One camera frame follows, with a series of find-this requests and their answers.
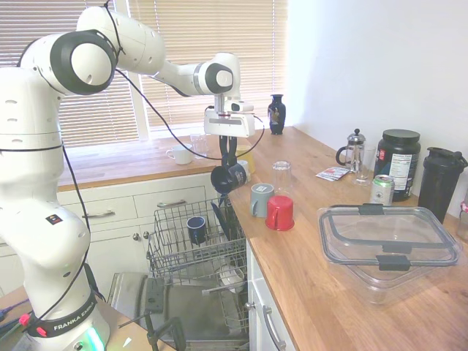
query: black bottle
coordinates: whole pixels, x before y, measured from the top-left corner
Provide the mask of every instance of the black bottle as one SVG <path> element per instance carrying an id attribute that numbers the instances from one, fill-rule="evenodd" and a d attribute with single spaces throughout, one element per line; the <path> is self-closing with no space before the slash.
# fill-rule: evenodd
<path id="1" fill-rule="evenodd" d="M 418 206 L 431 210 L 443 223 L 452 200 L 458 178 L 468 167 L 461 152 L 443 148 L 428 148 L 429 156 L 424 159 L 424 174 Z"/>
<path id="2" fill-rule="evenodd" d="M 270 119 L 271 134 L 281 135 L 286 119 L 286 106 L 281 102 L 282 94 L 271 95 L 273 101 L 268 106 L 268 118 Z"/>

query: wall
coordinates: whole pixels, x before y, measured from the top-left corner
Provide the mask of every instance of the wall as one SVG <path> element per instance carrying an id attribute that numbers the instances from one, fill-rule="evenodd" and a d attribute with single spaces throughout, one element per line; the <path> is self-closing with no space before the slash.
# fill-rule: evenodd
<path id="1" fill-rule="evenodd" d="M 468 158 L 468 1 L 290 0 L 288 118 L 337 149 L 390 128 Z M 413 192 L 419 194 L 420 162 Z M 467 190 L 461 175 L 449 212 Z"/>

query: french press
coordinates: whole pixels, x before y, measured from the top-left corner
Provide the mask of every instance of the french press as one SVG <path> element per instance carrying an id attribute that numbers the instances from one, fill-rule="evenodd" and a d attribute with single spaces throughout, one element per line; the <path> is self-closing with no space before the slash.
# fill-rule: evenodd
<path id="1" fill-rule="evenodd" d="M 350 134 L 347 138 L 348 145 L 343 146 L 336 152 L 336 161 L 339 165 L 345 166 L 351 172 L 359 172 L 362 168 L 363 158 L 364 158 L 364 143 L 366 142 L 366 137 L 359 134 L 359 129 L 354 129 L 354 133 Z M 346 150 L 344 156 L 344 162 L 342 162 L 339 157 L 341 153 Z"/>

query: plastic food container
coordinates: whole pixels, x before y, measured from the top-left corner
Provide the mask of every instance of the plastic food container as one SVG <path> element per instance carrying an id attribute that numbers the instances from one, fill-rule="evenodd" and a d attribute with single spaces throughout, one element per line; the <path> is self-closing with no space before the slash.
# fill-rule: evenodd
<path id="1" fill-rule="evenodd" d="M 461 259 L 461 245 L 425 208 L 337 205 L 318 218 L 332 274 L 371 303 L 431 287 Z"/>

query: blue mug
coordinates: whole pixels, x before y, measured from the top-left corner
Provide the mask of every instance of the blue mug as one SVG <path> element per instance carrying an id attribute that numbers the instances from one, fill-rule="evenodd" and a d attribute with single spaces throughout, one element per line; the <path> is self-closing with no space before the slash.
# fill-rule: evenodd
<path id="1" fill-rule="evenodd" d="M 187 221 L 190 241 L 192 244 L 200 245 L 206 241 L 206 223 L 203 217 L 192 217 Z"/>

